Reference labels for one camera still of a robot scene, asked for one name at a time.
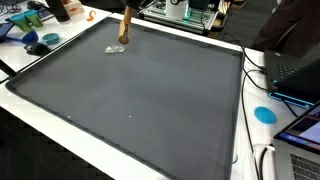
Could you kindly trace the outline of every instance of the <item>white surface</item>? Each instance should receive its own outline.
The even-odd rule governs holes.
[[[27,1],[20,3],[22,11],[27,10]],[[71,16],[71,23],[66,25],[60,25],[58,21],[53,17],[43,22],[44,26],[40,28],[34,28],[39,36],[39,41],[45,34],[48,33],[58,33],[60,36],[60,42],[56,45],[49,46],[50,49],[54,49],[59,45],[65,43],[66,41],[72,39],[73,37],[80,34],[85,29],[91,27],[97,22],[109,16],[111,13],[107,11],[102,11],[99,9],[94,9],[91,7],[84,6],[85,13]],[[96,17],[93,21],[88,22],[86,16],[89,12],[94,10],[96,12]],[[4,19],[9,18],[11,15],[5,15],[0,17],[0,22],[5,22]],[[22,38],[25,35],[18,27],[14,26],[9,33],[8,37],[13,38]],[[38,56],[29,55],[26,53],[26,50],[23,48],[25,45],[19,42],[5,41],[0,44],[0,59],[8,64],[15,71],[22,69],[28,64],[39,59]],[[0,81],[4,80],[8,76],[0,71]]]
[[[111,16],[122,19],[122,15],[119,14],[112,14]],[[138,19],[133,19],[132,22],[160,31],[188,37],[190,39],[241,51],[241,48],[236,45],[218,40]],[[253,61],[263,65],[263,53],[247,50],[247,54]],[[253,69],[254,66],[246,63],[245,68]],[[259,85],[265,86],[265,79],[262,75],[252,73],[251,76]],[[281,102],[271,100],[267,97],[266,93],[256,89],[248,80],[245,84],[244,94],[253,143],[269,144],[272,141],[272,136],[292,121],[294,117]],[[253,115],[253,110],[255,107],[261,105],[270,108],[275,113],[277,116],[277,122],[275,124],[264,125],[256,120]],[[161,174],[122,152],[119,152],[104,142],[13,95],[4,87],[4,84],[0,86],[0,106],[115,179],[165,179]],[[255,145],[255,149],[257,149],[257,151],[261,150],[261,146]],[[231,179],[256,179],[241,105],[239,105],[234,151],[237,153],[239,159],[238,162],[233,165]],[[274,166],[271,157],[271,154],[267,153],[264,165],[265,179],[268,180],[275,179]]]

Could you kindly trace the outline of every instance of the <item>dark floor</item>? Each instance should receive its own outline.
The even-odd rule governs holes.
[[[243,46],[250,46],[263,24],[271,16],[276,0],[247,0],[241,9],[232,8],[224,32],[232,34]],[[223,41],[232,42],[226,36]],[[310,51],[305,58],[320,58],[320,45]]]

